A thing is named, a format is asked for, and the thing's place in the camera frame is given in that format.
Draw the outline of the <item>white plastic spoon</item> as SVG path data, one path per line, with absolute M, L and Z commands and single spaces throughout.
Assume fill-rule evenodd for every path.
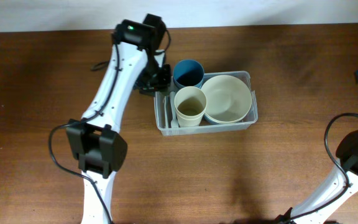
M 165 128 L 169 128 L 168 113 L 167 113 L 167 100 L 168 100 L 168 97 L 164 96 L 164 98 L 163 98 L 163 110 L 164 110 Z

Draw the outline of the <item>blue cup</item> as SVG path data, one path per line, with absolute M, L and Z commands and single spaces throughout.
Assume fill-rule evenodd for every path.
M 185 88 L 185 87 L 188 87 L 188 86 L 193 86 L 193 87 L 196 87 L 196 88 L 201 88 L 203 85 L 203 81 L 200 81 L 199 83 L 195 84 L 195 85 L 190 85 L 190 84 L 185 84 L 185 85 L 182 85 L 181 83 L 179 83 L 177 80 L 173 80 L 173 91 L 174 92 L 178 92 L 179 90 Z
M 196 60 L 182 60 L 173 69 L 173 82 L 178 89 L 194 86 L 201 88 L 204 80 L 204 68 Z

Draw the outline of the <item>cream cup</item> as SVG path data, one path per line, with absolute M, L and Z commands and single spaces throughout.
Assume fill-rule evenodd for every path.
M 195 86 L 180 89 L 174 97 L 177 115 L 183 119 L 198 119 L 203 116 L 207 107 L 204 92 Z
M 177 115 L 178 124 L 181 128 L 199 126 L 202 119 L 202 114 L 199 114 L 198 116 L 182 116 L 180 114 Z

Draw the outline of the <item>white plastic fork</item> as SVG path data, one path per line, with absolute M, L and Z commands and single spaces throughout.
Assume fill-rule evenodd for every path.
M 171 107 L 171 111 L 172 111 L 171 127 L 172 128 L 179 128 L 174 99 L 175 99 L 175 92 L 171 91 L 170 92 L 170 107 Z

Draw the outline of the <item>blue bowl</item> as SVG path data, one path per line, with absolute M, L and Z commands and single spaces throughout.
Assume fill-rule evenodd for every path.
M 240 123 L 240 122 L 243 122 L 243 119 L 239 119 L 237 121 L 229 121 L 229 122 L 226 122 L 226 121 L 218 121 L 216 119 L 213 119 L 211 118 L 210 116 L 208 115 L 204 115 L 203 118 L 209 123 L 209 124 L 233 124 L 233 123 Z

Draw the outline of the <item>cream bowl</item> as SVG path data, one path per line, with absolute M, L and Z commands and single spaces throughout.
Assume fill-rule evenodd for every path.
M 252 111 L 250 107 L 248 110 L 241 107 L 209 107 L 206 109 L 205 114 L 218 121 L 237 121 L 244 119 L 249 112 Z
M 230 75 L 218 75 L 207 80 L 201 90 L 209 107 L 241 107 L 247 110 L 252 105 L 249 87 L 240 79 Z

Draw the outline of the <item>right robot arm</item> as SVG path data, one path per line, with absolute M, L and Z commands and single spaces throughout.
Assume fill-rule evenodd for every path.
M 276 218 L 277 223 L 327 223 L 327 219 L 358 192 L 358 130 L 349 133 L 333 155 L 328 146 L 331 126 L 342 117 L 358 118 L 357 113 L 335 116 L 324 132 L 324 147 L 334 167 L 324 182 L 302 203 Z

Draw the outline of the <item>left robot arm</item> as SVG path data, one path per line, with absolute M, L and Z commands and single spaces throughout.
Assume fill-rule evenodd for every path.
M 123 20 L 112 33 L 112 54 L 98 92 L 81 119 L 69 120 L 66 134 L 78 161 L 85 195 L 82 223 L 112 223 L 114 178 L 127 154 L 121 121 L 132 90 L 145 95 L 170 86 L 171 69 L 160 49 L 168 33 L 162 18 Z

